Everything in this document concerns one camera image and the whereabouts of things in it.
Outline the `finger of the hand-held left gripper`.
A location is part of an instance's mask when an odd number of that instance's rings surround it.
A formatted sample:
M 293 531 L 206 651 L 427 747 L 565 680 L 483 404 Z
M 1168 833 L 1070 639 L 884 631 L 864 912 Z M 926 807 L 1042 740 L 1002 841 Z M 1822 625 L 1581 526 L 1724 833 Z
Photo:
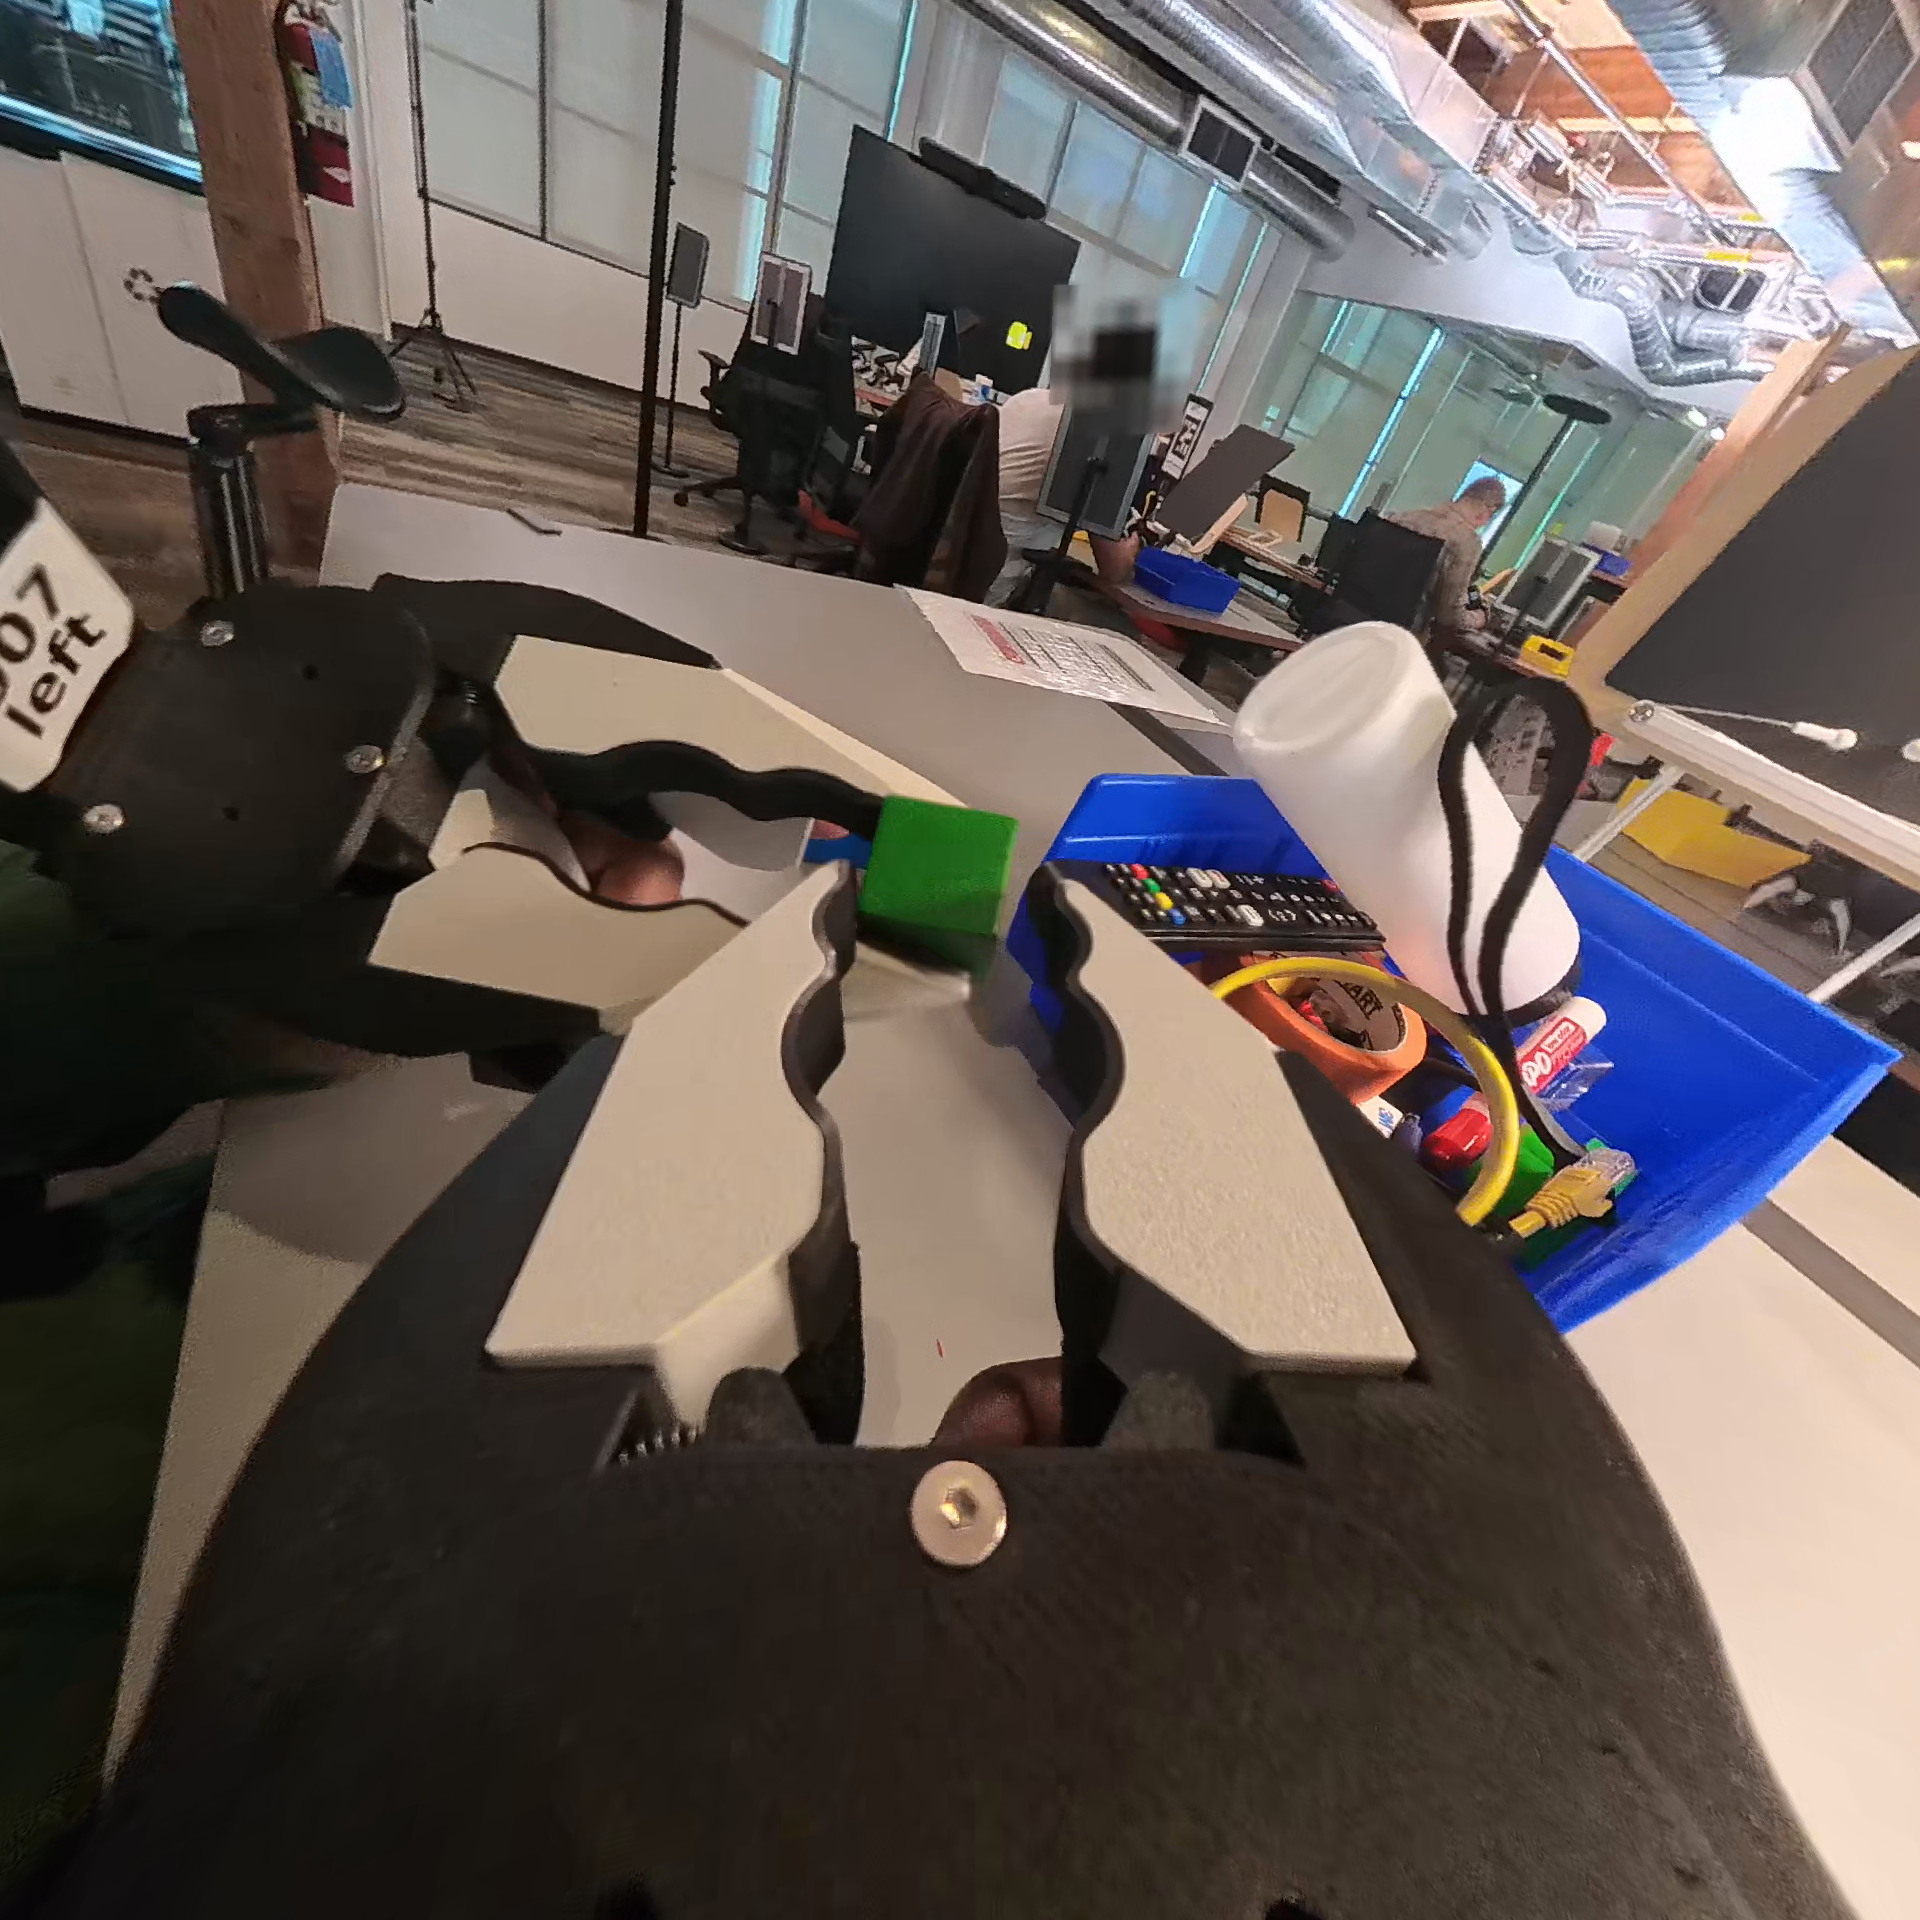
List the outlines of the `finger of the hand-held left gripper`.
M 553 799 L 610 821 L 650 807 L 691 831 L 741 817 L 872 836 L 882 803 L 924 797 L 918 773 L 725 664 L 517 638 L 493 693 Z
M 741 918 L 702 899 L 589 899 L 538 854 L 481 846 L 406 886 L 369 953 L 379 1039 L 586 1039 L 644 1017 L 776 1035 L 826 993 L 832 1017 L 963 1003 L 976 971 L 867 928 L 849 861 L 805 865 Z

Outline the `green foam cube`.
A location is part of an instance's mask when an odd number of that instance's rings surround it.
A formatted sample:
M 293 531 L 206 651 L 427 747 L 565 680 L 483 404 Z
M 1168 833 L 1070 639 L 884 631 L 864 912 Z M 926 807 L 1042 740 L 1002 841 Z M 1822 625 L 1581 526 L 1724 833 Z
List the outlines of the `green foam cube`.
M 900 958 L 970 974 L 1000 949 L 1020 822 L 952 803 L 881 803 L 858 894 L 858 932 Z

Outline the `large blue plastic bin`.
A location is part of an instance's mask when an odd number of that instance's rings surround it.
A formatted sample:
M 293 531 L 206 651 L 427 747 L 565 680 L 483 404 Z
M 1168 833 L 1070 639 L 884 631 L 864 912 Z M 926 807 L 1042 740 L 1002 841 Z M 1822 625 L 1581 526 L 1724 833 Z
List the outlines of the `large blue plastic bin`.
M 1094 776 L 1048 856 L 1324 875 L 1254 779 L 1197 774 Z M 1528 1271 L 1573 1333 L 1742 1223 L 1894 1053 L 1570 853 L 1550 853 L 1547 872 L 1576 912 L 1579 988 L 1606 1013 L 1613 1061 L 1573 1134 L 1638 1169 L 1612 1229 Z

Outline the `person's left forearm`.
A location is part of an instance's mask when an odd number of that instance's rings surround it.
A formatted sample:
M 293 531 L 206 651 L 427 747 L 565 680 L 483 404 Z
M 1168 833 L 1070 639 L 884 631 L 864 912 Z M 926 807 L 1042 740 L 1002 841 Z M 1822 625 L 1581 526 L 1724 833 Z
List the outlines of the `person's left forearm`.
M 59 1205 L 61 1176 L 134 1161 L 218 1095 L 192 1014 L 88 929 L 26 847 L 4 846 L 3 1185 L 8 1308 L 49 1303 L 116 1262 L 185 1294 L 208 1152 Z

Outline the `person's left hand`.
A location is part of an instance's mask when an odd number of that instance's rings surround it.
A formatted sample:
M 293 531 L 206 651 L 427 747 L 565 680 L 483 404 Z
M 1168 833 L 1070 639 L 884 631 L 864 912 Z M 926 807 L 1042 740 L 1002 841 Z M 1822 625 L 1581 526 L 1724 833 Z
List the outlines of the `person's left hand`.
M 640 838 L 580 811 L 565 811 L 561 828 L 592 896 L 633 907 L 684 899 L 684 853 L 669 833 Z

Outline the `black office chair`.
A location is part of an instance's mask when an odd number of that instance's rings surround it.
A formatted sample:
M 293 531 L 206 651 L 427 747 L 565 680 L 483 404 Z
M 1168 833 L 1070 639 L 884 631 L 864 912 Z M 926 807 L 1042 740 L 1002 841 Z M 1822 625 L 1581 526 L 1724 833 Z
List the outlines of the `black office chair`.
M 849 535 L 864 431 L 851 329 L 827 316 L 796 351 L 744 332 L 729 359 L 704 351 L 704 360 L 708 414 L 732 435 L 736 464 L 729 476 L 686 481 L 674 503 L 736 494 L 736 524 L 717 542 L 754 559 L 771 556 L 754 535 L 757 503 L 806 531 Z

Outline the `black stand with paddle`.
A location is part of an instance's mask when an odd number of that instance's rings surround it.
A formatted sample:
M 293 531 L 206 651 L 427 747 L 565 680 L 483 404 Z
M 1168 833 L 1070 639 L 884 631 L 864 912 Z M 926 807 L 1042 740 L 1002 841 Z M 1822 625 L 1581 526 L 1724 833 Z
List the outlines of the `black stand with paddle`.
M 392 357 L 356 326 L 318 326 L 273 340 L 189 280 L 162 286 L 155 311 L 181 344 L 225 360 L 265 393 L 265 400 L 208 401 L 185 415 L 204 596 L 222 603 L 273 572 L 253 446 L 314 435 L 322 415 L 396 422 L 404 391 Z

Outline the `white printed paper sheet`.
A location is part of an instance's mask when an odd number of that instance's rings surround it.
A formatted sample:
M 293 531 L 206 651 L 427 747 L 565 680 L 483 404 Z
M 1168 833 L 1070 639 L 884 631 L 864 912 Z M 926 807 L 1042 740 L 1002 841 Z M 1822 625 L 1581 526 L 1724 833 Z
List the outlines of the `white printed paper sheet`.
M 1232 724 L 1201 687 L 1125 632 L 915 587 L 897 587 L 897 596 L 924 617 L 952 661 L 976 678 L 1053 689 L 1201 729 Z

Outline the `grey monitor on stand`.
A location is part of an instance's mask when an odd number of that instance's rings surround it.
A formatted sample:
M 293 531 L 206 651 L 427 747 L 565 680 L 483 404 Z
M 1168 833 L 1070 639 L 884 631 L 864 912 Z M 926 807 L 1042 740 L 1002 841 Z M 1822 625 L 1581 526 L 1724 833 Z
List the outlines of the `grey monitor on stand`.
M 1161 431 L 1152 425 L 1134 429 L 1113 412 L 1065 406 L 1041 486 L 1041 516 L 1097 540 L 1122 540 L 1160 448 Z

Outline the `small blue bin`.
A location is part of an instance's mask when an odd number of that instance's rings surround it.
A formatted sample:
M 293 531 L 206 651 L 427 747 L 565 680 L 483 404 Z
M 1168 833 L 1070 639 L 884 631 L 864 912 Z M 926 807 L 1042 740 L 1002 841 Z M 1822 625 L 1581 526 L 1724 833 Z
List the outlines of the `small blue bin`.
M 1206 559 L 1145 544 L 1136 552 L 1136 587 L 1201 617 L 1221 617 L 1232 605 L 1240 580 Z

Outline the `long wooden table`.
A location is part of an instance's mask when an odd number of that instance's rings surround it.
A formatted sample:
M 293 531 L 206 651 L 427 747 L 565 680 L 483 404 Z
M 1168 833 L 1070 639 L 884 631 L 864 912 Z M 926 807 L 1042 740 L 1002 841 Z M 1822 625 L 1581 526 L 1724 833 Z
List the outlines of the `long wooden table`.
M 1125 609 L 1126 617 L 1145 620 L 1155 628 L 1171 632 L 1201 639 L 1235 639 L 1270 654 L 1292 654 L 1305 644 L 1305 635 L 1293 631 L 1284 620 L 1269 615 L 1264 603 L 1253 595 L 1236 591 L 1225 607 L 1206 609 L 1171 600 L 1139 582 L 1094 580 L 1094 587 Z

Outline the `open laptop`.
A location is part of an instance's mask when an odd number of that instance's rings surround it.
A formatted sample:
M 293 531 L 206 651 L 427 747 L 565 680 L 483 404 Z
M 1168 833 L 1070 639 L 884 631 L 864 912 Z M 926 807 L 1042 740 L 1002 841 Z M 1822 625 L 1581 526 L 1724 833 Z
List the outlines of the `open laptop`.
M 1246 422 L 1216 439 L 1165 492 L 1157 515 L 1163 542 L 1209 550 L 1292 449 L 1290 439 Z

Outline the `red fire extinguisher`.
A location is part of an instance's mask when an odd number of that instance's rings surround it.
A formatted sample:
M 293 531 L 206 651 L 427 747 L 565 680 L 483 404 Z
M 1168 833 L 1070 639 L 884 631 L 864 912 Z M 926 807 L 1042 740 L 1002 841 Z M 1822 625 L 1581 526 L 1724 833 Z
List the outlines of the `red fire extinguisher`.
M 345 39 L 322 1 L 276 5 L 275 31 L 302 191 L 352 207 L 355 95 Z

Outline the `dark panel with wooden edge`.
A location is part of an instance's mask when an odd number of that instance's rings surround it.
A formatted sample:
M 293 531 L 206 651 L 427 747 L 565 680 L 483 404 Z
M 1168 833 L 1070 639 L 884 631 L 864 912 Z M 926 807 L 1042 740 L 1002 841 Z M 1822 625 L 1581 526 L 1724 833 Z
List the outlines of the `dark panel with wooden edge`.
M 1715 729 L 1916 828 L 1918 353 L 1802 397 L 1581 638 L 1596 721 Z

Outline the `wooden support post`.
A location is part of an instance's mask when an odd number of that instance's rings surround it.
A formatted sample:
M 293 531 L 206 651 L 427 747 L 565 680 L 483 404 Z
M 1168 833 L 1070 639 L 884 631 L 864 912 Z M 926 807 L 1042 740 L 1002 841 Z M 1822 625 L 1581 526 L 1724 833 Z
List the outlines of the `wooden support post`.
M 195 116 L 208 219 L 225 300 L 270 337 L 322 325 L 314 231 L 273 1 L 174 1 L 177 44 Z M 331 497 L 340 484 L 334 415 L 256 453 L 275 552 L 318 573 Z

